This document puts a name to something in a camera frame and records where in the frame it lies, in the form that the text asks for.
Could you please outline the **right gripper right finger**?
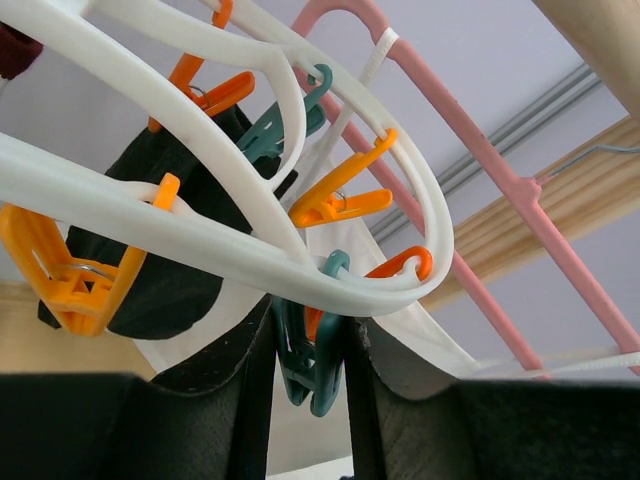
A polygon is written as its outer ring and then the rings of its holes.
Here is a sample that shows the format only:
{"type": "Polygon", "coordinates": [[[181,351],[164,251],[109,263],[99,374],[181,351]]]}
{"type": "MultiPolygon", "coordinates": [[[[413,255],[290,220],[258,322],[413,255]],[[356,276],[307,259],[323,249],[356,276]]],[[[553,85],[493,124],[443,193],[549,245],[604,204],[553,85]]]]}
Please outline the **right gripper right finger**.
{"type": "Polygon", "coordinates": [[[635,479],[635,382],[461,380],[373,320],[344,334],[359,479],[635,479]]]}

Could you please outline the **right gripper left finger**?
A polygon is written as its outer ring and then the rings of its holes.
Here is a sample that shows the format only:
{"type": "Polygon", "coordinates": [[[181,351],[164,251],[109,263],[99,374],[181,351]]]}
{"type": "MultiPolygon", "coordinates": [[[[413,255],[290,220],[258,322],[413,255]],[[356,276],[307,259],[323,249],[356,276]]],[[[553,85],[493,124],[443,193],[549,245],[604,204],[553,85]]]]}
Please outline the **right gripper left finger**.
{"type": "Polygon", "coordinates": [[[5,374],[5,479],[262,479],[275,369],[271,300],[181,363],[125,373],[5,374]]]}

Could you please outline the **dark navy sock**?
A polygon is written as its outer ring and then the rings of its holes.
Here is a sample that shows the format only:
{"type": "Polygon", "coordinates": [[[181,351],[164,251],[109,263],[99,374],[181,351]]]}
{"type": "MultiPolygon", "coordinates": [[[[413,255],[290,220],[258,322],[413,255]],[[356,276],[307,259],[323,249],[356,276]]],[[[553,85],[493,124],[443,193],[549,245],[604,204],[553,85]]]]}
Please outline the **dark navy sock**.
{"type": "MultiPolygon", "coordinates": [[[[214,115],[213,122],[238,142],[252,126],[239,106],[214,115]]],[[[272,177],[281,163],[279,156],[262,156],[253,162],[257,173],[272,177]]],[[[120,181],[158,184],[165,173],[180,180],[178,195],[203,217],[244,234],[252,227],[218,180],[168,130],[152,133],[143,129],[126,147],[105,175],[120,181]]],[[[186,238],[187,233],[161,223],[144,228],[145,237],[155,243],[167,236],[186,238]]],[[[94,232],[70,226],[66,245],[73,257],[116,266],[127,245],[94,232]]],[[[147,253],[141,270],[107,329],[117,335],[142,340],[173,338],[203,319],[214,306],[223,278],[155,253],[147,253]]],[[[53,329],[62,329],[42,301],[37,318],[53,329]]]]}

